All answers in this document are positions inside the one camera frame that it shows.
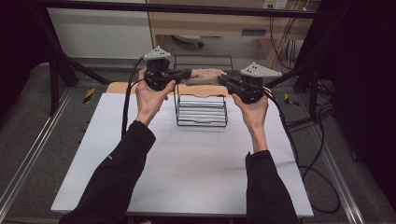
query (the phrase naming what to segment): black panel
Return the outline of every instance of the black panel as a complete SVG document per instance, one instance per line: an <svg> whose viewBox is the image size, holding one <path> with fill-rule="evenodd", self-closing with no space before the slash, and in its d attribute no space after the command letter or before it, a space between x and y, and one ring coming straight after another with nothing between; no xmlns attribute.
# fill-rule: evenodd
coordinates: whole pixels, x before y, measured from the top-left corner
<svg viewBox="0 0 396 224"><path fill-rule="evenodd" d="M47 10L43 14L50 22ZM40 45L43 36L30 20L25 1L0 0L0 118L20 95L30 70L49 61Z"/></svg>
<svg viewBox="0 0 396 224"><path fill-rule="evenodd" d="M327 43L331 50L320 52L316 63L319 78L334 82L334 107L350 145L396 209L395 11L391 0L354 1ZM329 27L313 24L300 58Z"/></svg>

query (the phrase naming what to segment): wire rack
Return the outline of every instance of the wire rack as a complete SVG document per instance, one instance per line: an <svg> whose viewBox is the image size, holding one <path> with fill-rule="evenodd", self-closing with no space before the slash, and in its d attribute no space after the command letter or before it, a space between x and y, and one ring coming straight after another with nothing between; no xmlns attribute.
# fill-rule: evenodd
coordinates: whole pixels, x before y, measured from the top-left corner
<svg viewBox="0 0 396 224"><path fill-rule="evenodd" d="M224 98L224 95L180 94L177 86L177 94L175 94L177 126L227 126L227 102Z"/></svg>
<svg viewBox="0 0 396 224"><path fill-rule="evenodd" d="M197 61L200 61L199 63L180 63L180 57L189 59L201 58L201 60L197 59ZM223 61L226 63L205 63L203 62L202 58L206 58L211 62L213 62L214 58L223 59ZM178 65L199 67L229 67L229 69L231 69L233 72L233 59L230 56L175 55L174 68L177 69ZM225 101L224 95L197 96L193 94L180 94L177 86L174 98L178 126L227 126L227 102Z"/></svg>

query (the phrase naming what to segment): hand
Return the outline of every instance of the hand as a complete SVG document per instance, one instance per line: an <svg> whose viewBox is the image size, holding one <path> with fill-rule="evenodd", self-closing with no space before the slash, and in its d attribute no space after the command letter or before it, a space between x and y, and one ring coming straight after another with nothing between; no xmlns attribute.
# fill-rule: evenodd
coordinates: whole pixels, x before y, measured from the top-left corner
<svg viewBox="0 0 396 224"><path fill-rule="evenodd" d="M246 105L238 95L233 94L233 102L241 109L242 117L250 133L254 152L268 149L264 122L268 110L268 97L263 96L258 102Z"/></svg>
<svg viewBox="0 0 396 224"><path fill-rule="evenodd" d="M139 80L145 78L145 72L146 68L139 71ZM152 90L144 80L136 85L135 93L138 107L136 120L149 126L151 120L160 111L163 100L168 99L168 93L174 89L176 82L174 80L169 82L163 91Z"/></svg>

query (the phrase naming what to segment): black jacket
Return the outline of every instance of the black jacket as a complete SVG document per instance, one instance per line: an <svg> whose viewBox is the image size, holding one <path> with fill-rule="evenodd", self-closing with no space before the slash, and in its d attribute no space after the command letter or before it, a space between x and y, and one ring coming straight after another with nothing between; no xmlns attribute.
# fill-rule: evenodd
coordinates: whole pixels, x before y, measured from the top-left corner
<svg viewBox="0 0 396 224"><path fill-rule="evenodd" d="M96 168L78 206L60 224L123 224L137 179L155 142L134 121L120 143ZM298 223L291 198L270 152L247 154L247 223Z"/></svg>

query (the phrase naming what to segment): white tabletop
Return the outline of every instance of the white tabletop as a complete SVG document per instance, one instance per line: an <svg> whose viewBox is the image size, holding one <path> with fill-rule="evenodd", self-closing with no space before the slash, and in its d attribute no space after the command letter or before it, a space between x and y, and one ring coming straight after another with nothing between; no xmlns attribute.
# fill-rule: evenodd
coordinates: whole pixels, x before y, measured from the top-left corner
<svg viewBox="0 0 396 224"><path fill-rule="evenodd" d="M51 207L69 212L78 204L93 171L120 141L124 95L104 93ZM252 146L233 99L226 98L225 128L178 127L173 96L149 128L157 140L137 181L127 214L240 217L246 213L245 157ZM129 121L136 114L131 97ZM290 142L272 103L266 119L268 146L299 217L312 217Z"/></svg>

